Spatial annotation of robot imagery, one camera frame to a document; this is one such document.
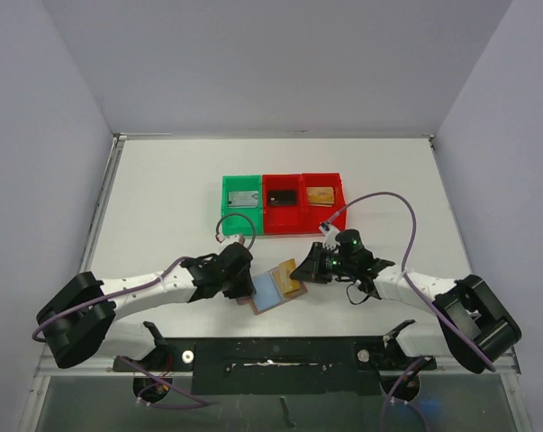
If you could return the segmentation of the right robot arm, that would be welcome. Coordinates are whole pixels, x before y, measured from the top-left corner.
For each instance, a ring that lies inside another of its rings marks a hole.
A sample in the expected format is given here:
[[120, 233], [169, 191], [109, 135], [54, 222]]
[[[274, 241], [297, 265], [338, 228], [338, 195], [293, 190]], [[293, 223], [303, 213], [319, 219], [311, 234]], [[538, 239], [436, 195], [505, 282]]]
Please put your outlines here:
[[409, 323], [389, 335], [404, 356], [449, 356], [479, 374], [522, 338], [520, 326], [481, 277], [445, 279], [410, 272], [378, 258], [355, 229], [330, 228], [290, 274], [295, 281], [354, 284], [367, 298], [425, 311], [437, 324]]

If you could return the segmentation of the red plastic double bin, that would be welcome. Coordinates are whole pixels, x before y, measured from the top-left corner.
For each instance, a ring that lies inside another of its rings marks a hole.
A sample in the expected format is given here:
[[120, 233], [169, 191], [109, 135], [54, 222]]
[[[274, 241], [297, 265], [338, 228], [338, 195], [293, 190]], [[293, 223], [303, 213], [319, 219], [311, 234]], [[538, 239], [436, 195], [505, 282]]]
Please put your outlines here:
[[[320, 232], [320, 225], [340, 210], [346, 200], [339, 173], [302, 173], [262, 175], [263, 232], [266, 235], [299, 235]], [[335, 189], [335, 205], [314, 207], [307, 202], [306, 188], [329, 186]], [[295, 206], [269, 206], [270, 190], [295, 190], [298, 203]]]

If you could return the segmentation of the brown leather card holder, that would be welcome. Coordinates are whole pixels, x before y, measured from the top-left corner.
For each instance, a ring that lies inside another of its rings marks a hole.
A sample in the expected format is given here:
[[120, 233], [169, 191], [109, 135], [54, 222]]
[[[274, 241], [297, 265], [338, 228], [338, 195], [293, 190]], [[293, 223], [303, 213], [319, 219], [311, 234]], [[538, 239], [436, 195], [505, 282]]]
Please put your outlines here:
[[273, 310], [291, 300], [297, 299], [308, 293], [306, 285], [298, 282], [296, 289], [284, 292], [284, 277], [278, 266], [271, 270], [252, 277], [254, 292], [248, 296], [239, 298], [236, 303], [239, 306], [248, 305], [255, 315], [260, 315]]

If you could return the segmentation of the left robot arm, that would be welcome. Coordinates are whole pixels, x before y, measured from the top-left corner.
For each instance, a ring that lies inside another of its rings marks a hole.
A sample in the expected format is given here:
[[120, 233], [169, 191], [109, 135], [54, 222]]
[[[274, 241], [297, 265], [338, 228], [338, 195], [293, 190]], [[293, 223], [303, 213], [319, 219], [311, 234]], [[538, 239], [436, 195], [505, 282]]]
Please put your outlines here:
[[120, 279], [77, 274], [38, 312], [32, 339], [47, 344], [60, 369], [80, 365], [101, 347], [113, 356], [140, 360], [156, 346], [151, 330], [143, 324], [128, 326], [107, 344], [113, 325], [142, 311], [218, 293], [231, 300], [248, 297], [254, 292], [252, 260], [248, 247], [230, 240], [218, 253], [183, 256], [161, 272]]

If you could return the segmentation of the blue credit card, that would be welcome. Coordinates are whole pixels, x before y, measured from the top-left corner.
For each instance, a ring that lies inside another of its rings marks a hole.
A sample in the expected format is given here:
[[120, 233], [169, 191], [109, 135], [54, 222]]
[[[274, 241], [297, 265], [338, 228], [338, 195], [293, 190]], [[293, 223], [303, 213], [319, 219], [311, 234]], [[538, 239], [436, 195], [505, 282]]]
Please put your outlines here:
[[251, 300], [257, 313], [272, 309], [283, 300], [275, 279], [270, 273], [257, 275], [252, 281], [256, 291], [251, 295]]

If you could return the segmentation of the green plastic bin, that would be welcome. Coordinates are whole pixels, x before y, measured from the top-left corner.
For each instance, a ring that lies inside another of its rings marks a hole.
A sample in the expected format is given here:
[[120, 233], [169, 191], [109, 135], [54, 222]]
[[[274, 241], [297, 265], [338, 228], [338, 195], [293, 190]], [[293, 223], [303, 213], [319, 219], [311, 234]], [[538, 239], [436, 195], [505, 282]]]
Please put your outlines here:
[[[263, 182], [261, 175], [226, 175], [222, 178], [221, 216], [233, 212], [247, 216], [257, 235], [263, 234]], [[249, 222], [240, 216], [231, 216], [222, 222], [225, 235], [251, 235]]]

